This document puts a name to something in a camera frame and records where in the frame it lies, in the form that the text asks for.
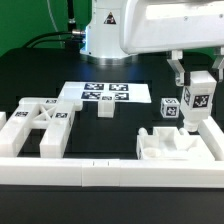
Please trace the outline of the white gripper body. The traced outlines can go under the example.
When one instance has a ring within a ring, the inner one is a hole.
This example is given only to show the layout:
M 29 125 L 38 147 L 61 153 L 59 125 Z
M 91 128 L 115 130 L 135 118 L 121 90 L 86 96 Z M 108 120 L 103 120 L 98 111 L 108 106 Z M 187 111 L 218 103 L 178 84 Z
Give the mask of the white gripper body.
M 224 45 L 224 0 L 126 0 L 120 46 L 129 54 Z

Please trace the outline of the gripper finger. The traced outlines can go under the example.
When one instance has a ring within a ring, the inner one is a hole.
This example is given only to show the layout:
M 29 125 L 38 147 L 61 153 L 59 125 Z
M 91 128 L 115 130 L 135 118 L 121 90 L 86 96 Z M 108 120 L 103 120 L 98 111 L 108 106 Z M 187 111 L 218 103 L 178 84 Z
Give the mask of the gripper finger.
M 190 73 L 186 72 L 180 62 L 183 58 L 182 50 L 172 50 L 168 53 L 167 62 L 175 73 L 175 82 L 177 86 L 190 85 Z
M 212 74 L 218 82 L 224 80 L 224 46 L 217 47 L 214 51 L 216 56 L 212 66 Z

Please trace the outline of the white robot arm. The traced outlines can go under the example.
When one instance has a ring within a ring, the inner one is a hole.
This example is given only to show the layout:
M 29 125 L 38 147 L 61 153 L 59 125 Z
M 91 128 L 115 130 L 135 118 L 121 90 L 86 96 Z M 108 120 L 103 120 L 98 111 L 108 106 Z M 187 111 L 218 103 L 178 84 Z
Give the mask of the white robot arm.
M 224 0 L 92 0 L 82 56 L 116 64 L 137 54 L 168 52 L 176 84 L 187 49 L 216 49 L 213 69 L 224 78 Z

